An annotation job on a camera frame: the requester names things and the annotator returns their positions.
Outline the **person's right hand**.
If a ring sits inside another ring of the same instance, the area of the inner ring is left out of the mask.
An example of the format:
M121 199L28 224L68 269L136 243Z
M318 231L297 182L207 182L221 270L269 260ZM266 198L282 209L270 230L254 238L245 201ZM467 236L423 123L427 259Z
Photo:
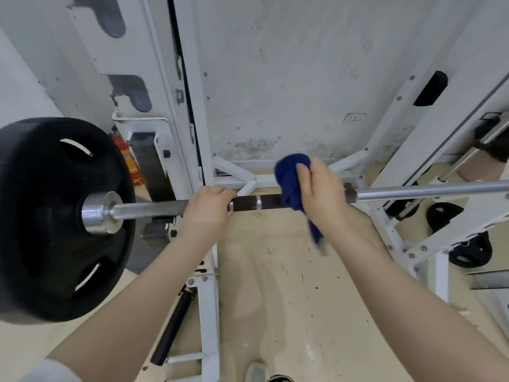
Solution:
M322 160L310 156L313 180L313 196L302 197L310 217L325 237L346 235L354 231L349 221L349 205L344 194L340 176Z

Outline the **person's left hand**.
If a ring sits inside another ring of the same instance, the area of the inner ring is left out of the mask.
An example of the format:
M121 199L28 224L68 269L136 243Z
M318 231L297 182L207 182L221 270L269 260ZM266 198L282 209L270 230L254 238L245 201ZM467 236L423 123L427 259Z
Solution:
M178 239L192 250L206 253L220 241L226 231L229 205L201 198L200 191L194 194L185 208Z

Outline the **dark blue cloth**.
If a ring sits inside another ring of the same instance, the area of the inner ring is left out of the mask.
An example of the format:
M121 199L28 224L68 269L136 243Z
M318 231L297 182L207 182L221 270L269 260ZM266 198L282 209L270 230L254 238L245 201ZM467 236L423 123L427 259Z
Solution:
M323 233L310 217L308 207L302 201L302 190L297 165L303 165L310 170L311 160L302 153L290 154L279 160L274 167L274 176L281 188L281 203L294 211L300 211L307 217L311 238L322 256L326 256Z

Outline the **steel barbell bar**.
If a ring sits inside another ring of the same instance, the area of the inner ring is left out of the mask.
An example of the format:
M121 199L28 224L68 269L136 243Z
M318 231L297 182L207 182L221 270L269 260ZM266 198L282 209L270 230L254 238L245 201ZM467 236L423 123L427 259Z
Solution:
M386 187L356 190L345 184L346 200L349 204L401 199L423 199L509 191L509 180L493 182L471 182L459 184L434 184L424 186ZM94 235L114 234L124 220L137 218L168 218L184 214L188 200L123 204L116 192L89 195L81 207L81 219L87 232ZM240 196L230 201L229 212L289 208L280 194Z

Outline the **person's left forearm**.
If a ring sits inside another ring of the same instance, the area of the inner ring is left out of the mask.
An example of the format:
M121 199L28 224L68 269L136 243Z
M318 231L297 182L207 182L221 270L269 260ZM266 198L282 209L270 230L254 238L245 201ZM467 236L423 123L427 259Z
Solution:
M207 252L174 240L48 359L65 364L84 382L134 382L169 314L170 303Z

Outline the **person's right forearm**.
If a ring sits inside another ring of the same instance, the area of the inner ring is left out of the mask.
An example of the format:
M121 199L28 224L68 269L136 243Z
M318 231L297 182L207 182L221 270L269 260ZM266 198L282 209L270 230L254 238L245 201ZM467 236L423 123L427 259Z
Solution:
M373 321L415 382L509 382L509 358L364 239L344 207L326 205L309 217L338 253Z

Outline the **red fire extinguisher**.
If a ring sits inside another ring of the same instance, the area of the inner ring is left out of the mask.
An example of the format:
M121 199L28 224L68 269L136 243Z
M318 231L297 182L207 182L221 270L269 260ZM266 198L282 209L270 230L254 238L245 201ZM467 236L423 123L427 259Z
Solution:
M118 134L118 132L111 133L110 137L112 138L113 142L118 147L118 149L120 150L124 157L125 163L131 175L133 185L135 186L144 185L143 177L139 171L138 164L131 152L130 147L128 147L127 143L124 141L121 135Z

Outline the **small black weight plate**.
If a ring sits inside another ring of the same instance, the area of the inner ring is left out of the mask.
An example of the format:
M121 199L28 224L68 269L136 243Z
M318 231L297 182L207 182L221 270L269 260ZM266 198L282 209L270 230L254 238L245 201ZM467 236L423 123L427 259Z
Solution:
M413 201L414 201L414 199L399 199L399 200L396 200L396 201L394 201L391 204L391 206L389 206L388 208L385 209L385 213L387 214L387 216L389 218L396 218L396 220L398 222L400 222L400 221L402 221L402 220L404 220L406 218L410 218L410 217L412 217L417 212L417 210L419 208L419 203L413 209L411 209L406 215L404 215L403 217L401 217L400 214Z
M472 239L461 242L449 252L449 262L457 267L479 268L490 262L493 248L487 231Z
M461 214L464 208L449 202L435 203L426 210L425 218L432 234L436 233L450 221Z

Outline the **black rubber rack bumper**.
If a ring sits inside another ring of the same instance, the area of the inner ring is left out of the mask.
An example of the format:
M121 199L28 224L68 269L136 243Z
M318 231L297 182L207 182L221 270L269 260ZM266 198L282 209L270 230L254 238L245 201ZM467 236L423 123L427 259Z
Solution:
M442 71L436 71L413 103L416 107L432 106L449 84L449 77Z

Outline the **chrome storage rod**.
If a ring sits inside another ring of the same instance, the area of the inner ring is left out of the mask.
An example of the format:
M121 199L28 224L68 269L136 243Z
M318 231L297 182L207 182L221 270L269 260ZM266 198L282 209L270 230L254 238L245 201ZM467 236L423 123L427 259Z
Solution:
M475 130L475 142L435 183L445 183L455 173L465 182L496 181L509 162L509 111L487 120Z

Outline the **large black weight plate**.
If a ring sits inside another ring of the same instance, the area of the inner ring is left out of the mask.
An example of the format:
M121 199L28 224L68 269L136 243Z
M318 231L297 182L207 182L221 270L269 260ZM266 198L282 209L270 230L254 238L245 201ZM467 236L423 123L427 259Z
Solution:
M134 202L124 157L109 135L74 118L32 118L0 129L0 321L80 318L118 283L135 221L93 235L82 222L90 194Z

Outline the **white shoe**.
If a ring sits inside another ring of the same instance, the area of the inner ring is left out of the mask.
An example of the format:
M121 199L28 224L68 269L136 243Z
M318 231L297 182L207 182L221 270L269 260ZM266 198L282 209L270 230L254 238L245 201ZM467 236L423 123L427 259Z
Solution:
M256 361L248 366L244 382L267 382L269 379L270 376L266 364Z

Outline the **white sleeve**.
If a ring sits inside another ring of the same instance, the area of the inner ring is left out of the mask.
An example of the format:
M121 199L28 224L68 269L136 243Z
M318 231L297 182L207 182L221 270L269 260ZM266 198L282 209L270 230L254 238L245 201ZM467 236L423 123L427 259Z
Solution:
M19 382L84 382L71 368L53 359L44 359Z

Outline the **white power rack frame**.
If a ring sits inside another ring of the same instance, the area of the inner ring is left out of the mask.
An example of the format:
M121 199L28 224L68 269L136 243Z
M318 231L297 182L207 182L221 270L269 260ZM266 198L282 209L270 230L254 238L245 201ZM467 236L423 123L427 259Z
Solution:
M334 159L359 173L382 152L404 112L481 0L73 0L70 13L96 69L108 76L113 121L155 114L148 60L120 56L141 38L173 45L163 66L172 87L174 143L189 185L213 185L233 157L293 152ZM343 123L348 113L367 114Z

